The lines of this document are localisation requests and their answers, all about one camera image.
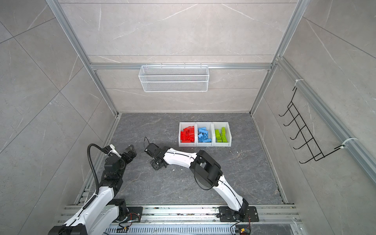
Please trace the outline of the red arch lego piece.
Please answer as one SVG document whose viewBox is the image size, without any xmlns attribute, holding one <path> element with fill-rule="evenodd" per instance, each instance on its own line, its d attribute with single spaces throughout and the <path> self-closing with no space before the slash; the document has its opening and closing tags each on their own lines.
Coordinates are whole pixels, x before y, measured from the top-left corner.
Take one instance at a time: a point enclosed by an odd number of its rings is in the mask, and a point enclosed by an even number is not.
<svg viewBox="0 0 376 235">
<path fill-rule="evenodd" d="M 181 135 L 184 137 L 184 139 L 194 136 L 194 126 L 184 128 Z"/>
</svg>

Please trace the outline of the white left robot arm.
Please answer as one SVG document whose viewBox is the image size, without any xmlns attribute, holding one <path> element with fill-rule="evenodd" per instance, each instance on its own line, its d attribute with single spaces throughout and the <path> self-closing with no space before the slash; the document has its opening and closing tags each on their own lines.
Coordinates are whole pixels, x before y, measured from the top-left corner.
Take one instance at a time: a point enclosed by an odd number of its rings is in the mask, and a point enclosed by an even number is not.
<svg viewBox="0 0 376 235">
<path fill-rule="evenodd" d="M 107 156 L 100 180 L 91 158 L 92 147 Z M 95 192 L 63 225 L 54 226 L 49 235 L 102 235 L 113 221 L 124 221 L 129 214 L 125 200 L 115 199 L 115 196 L 122 186 L 126 166 L 137 156 L 134 146 L 128 146 L 119 154 L 113 145 L 101 148 L 89 144 L 87 156 L 96 185 Z"/>
</svg>

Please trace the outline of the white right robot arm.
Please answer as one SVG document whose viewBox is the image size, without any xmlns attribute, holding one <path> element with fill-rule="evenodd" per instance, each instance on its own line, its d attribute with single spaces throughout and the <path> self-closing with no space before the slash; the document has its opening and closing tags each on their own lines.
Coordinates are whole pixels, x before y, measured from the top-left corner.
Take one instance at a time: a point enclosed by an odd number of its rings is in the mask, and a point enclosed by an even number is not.
<svg viewBox="0 0 376 235">
<path fill-rule="evenodd" d="M 233 212 L 235 220 L 243 220 L 247 216 L 249 203 L 227 182 L 220 164 L 207 152 L 200 150 L 197 153 L 187 153 L 170 147 L 160 148 L 150 143 L 145 148 L 152 161 L 150 164 L 155 170 L 168 165 L 178 165 L 188 168 L 193 173 L 196 184 L 204 191 L 215 190 L 227 203 Z"/>
</svg>

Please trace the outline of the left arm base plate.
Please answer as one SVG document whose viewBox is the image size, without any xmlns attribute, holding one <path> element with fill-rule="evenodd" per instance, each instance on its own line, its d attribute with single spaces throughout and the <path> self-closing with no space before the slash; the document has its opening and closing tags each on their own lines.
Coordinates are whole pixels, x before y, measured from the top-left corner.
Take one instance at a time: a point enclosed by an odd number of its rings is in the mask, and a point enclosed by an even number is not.
<svg viewBox="0 0 376 235">
<path fill-rule="evenodd" d="M 143 207 L 128 207 L 127 209 L 120 209 L 118 217 L 113 223 L 133 223 L 141 222 L 143 216 Z"/>
</svg>

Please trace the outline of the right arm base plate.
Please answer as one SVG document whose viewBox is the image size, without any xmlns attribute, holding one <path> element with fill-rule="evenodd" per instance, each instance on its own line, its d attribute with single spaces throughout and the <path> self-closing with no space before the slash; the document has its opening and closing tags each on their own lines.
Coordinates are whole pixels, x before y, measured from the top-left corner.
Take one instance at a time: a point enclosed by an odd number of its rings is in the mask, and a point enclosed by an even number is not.
<svg viewBox="0 0 376 235">
<path fill-rule="evenodd" d="M 256 207 L 249 206 L 245 212 L 233 211 L 229 207 L 219 207 L 216 215 L 221 222 L 259 222 Z"/>
</svg>

